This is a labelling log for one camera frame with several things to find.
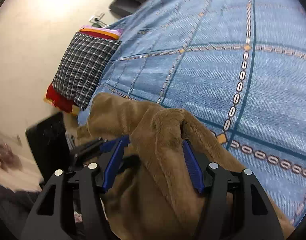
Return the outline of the plaid checked pillow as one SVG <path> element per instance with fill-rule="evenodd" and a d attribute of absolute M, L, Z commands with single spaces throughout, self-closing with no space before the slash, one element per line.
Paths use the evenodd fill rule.
<path fill-rule="evenodd" d="M 53 88 L 80 109 L 87 108 L 105 66 L 121 42 L 77 32 L 52 81 Z"/>

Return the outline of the blue patterned bed quilt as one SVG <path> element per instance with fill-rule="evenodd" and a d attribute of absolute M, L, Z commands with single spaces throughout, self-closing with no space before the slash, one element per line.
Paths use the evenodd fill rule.
<path fill-rule="evenodd" d="M 292 225 L 306 212 L 306 12 L 298 0 L 149 0 L 94 98 L 185 109 L 254 170 Z"/>

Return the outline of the wall power socket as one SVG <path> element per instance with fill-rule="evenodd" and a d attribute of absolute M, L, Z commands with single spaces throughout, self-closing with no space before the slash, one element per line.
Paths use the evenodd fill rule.
<path fill-rule="evenodd" d="M 104 27 L 106 24 L 102 21 L 103 17 L 105 16 L 104 12 L 101 12 L 98 15 L 93 15 L 90 19 L 89 22 L 92 23 L 92 25 L 95 25 L 96 27 Z"/>

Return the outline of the brown fleece pants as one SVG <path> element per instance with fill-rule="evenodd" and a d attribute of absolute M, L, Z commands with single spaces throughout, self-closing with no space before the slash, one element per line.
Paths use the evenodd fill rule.
<path fill-rule="evenodd" d="M 245 166 L 185 109 L 99 93 L 78 139 L 126 135 L 124 165 L 102 196 L 112 231 L 121 239 L 194 239 L 206 198 L 192 185 L 183 142 L 226 170 L 242 172 Z M 294 227 L 268 198 L 286 239 Z"/>

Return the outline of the orange pink folded cloth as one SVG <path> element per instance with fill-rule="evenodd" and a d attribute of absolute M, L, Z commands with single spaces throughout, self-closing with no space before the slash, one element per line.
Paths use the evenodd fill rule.
<path fill-rule="evenodd" d="M 104 38 L 109 40 L 118 40 L 122 35 L 122 31 L 111 30 L 107 28 L 97 28 L 90 25 L 85 25 L 79 29 L 80 33 L 87 34 L 92 37 Z"/>

